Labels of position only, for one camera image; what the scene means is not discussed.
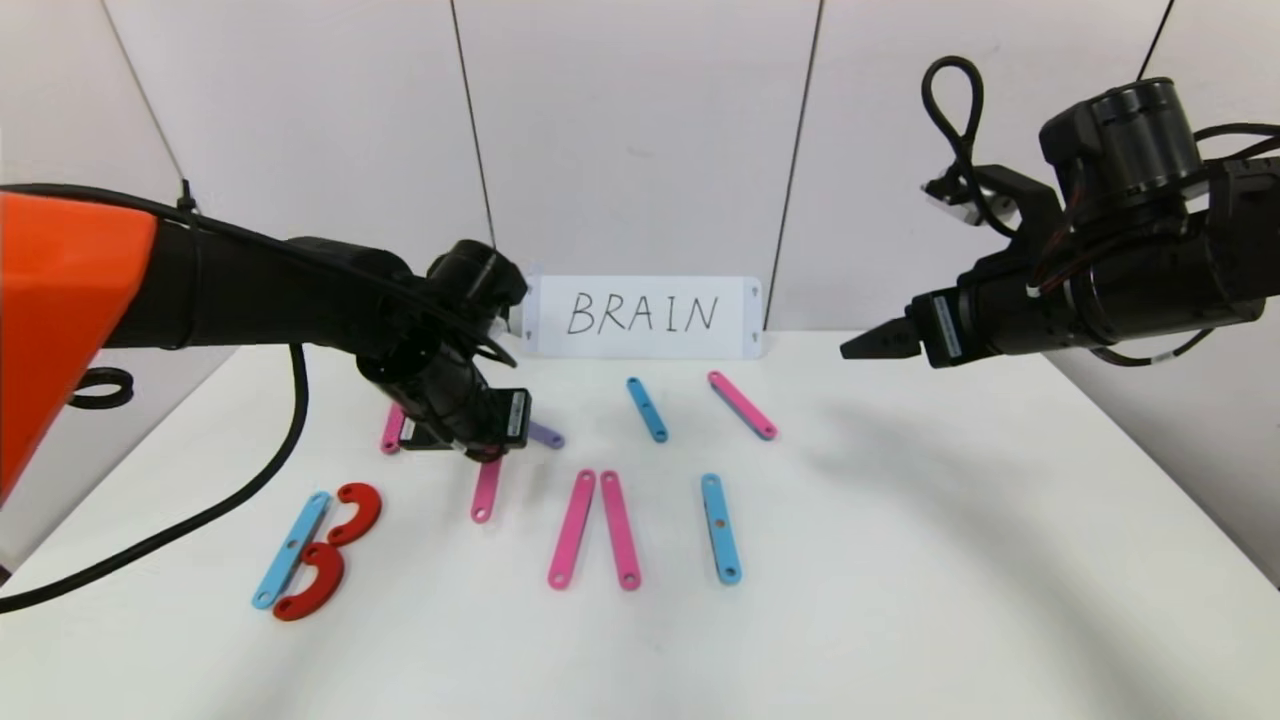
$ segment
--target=purple plastic bar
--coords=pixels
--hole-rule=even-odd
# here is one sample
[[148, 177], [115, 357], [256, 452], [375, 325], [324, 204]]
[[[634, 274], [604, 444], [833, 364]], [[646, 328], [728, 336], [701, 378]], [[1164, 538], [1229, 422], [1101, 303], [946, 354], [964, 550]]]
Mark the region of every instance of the purple plastic bar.
[[564, 525], [561, 527], [561, 538], [556, 543], [556, 555], [552, 556], [552, 569], [547, 573], [547, 582], [553, 589], [562, 591], [568, 587], [570, 578], [573, 577], [573, 565], [577, 562], [577, 548], [582, 544], [582, 530], [586, 529], [586, 512], [591, 509], [591, 496], [595, 493], [595, 473], [582, 470], [573, 483], [573, 493], [568, 497], [568, 510], [564, 512]]
[[529, 421], [529, 439], [540, 442], [552, 450], [564, 447], [564, 436], [532, 420]]
[[392, 402], [392, 410], [387, 414], [387, 428], [383, 429], [381, 451], [387, 455], [399, 452], [399, 432], [404, 427], [404, 410], [399, 404]]
[[737, 416], [746, 423], [746, 427], [751, 428], [755, 434], [760, 436], [760, 439], [773, 439], [778, 437], [778, 428], [760, 413], [751, 401], [746, 398], [745, 395], [739, 392], [733, 383], [728, 382], [719, 370], [712, 370], [707, 373], [707, 379], [712, 383], [712, 389], [716, 395], [721, 396], [730, 407], [737, 413]]
[[600, 473], [600, 497], [604, 500], [604, 519], [609, 523], [609, 542], [613, 543], [613, 564], [618, 569], [618, 584], [625, 591], [640, 587], [640, 561], [631, 539], [631, 521], [627, 503], [622, 501], [622, 480], [613, 470]]
[[498, 473], [502, 470], [502, 457], [480, 465], [476, 479], [476, 496], [471, 501], [471, 519], [484, 524], [493, 518], [494, 500], [498, 497]]

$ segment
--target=red c-shaped piece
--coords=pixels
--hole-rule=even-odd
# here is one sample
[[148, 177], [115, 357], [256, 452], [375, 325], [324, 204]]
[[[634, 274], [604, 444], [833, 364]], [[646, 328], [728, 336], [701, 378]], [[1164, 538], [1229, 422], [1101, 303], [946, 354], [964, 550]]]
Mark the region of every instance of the red c-shaped piece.
[[338, 489], [338, 500], [342, 502], [356, 502], [356, 516], [342, 525], [329, 530], [329, 544], [342, 547], [356, 542], [369, 528], [374, 527], [378, 516], [383, 512], [383, 497], [378, 491], [365, 483], [347, 483]]
[[338, 548], [323, 542], [314, 542], [305, 547], [302, 550], [302, 561], [315, 566], [316, 579], [307, 585], [307, 589], [298, 594], [282, 597], [275, 603], [271, 614], [280, 620], [301, 620], [320, 610], [333, 597], [346, 571], [346, 562], [343, 562]]

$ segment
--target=white sign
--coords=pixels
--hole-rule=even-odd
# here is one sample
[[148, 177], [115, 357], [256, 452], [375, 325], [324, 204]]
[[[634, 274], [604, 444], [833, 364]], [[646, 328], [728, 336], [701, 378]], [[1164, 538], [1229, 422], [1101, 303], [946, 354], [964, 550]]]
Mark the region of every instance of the white sign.
[[755, 278], [534, 275], [525, 350], [553, 357], [760, 356]]

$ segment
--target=orange robot arm housing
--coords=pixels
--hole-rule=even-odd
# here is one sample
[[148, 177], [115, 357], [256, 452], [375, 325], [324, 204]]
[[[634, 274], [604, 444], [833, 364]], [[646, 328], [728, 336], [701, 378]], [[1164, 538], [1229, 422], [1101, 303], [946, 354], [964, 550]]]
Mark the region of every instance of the orange robot arm housing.
[[156, 219], [0, 192], [0, 503], [137, 293]]

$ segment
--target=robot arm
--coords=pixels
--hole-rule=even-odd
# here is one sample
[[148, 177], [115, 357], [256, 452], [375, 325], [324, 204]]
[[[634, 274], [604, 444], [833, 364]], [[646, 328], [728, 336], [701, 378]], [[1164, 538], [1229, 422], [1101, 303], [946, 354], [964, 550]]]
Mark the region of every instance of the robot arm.
[[[1257, 320], [1280, 295], [1280, 127], [1239, 123], [1192, 133], [1172, 81], [1155, 78], [1079, 102], [1041, 129], [1066, 208], [1053, 188], [1000, 165], [969, 159], [975, 117], [959, 136], [932, 100], [933, 74], [960, 68], [980, 97], [977, 68], [943, 58], [924, 79], [924, 101], [956, 163], [925, 192], [973, 208], [1010, 236], [1009, 247], [979, 259], [955, 287], [919, 295], [904, 318], [841, 346], [846, 359], [909, 357], [923, 345], [929, 364], [950, 368], [1065, 347], [1091, 348], [1119, 365], [1149, 365], [1108, 346], [1140, 337], [1201, 331], [1165, 354], [1180, 355], [1212, 328]], [[980, 100], [972, 113], [980, 113]], [[1268, 135], [1235, 156], [1202, 161], [1197, 140]], [[969, 192], [977, 186], [979, 192]], [[1208, 193], [1208, 210], [1187, 200]], [[1016, 208], [1009, 231], [1000, 211]]]
[[108, 191], [0, 190], [0, 501], [101, 347], [335, 347], [439, 447], [485, 461], [525, 445], [527, 391], [489, 388], [472, 361], [515, 365], [488, 333], [526, 292], [486, 245], [461, 241], [416, 277], [383, 250], [278, 242]]

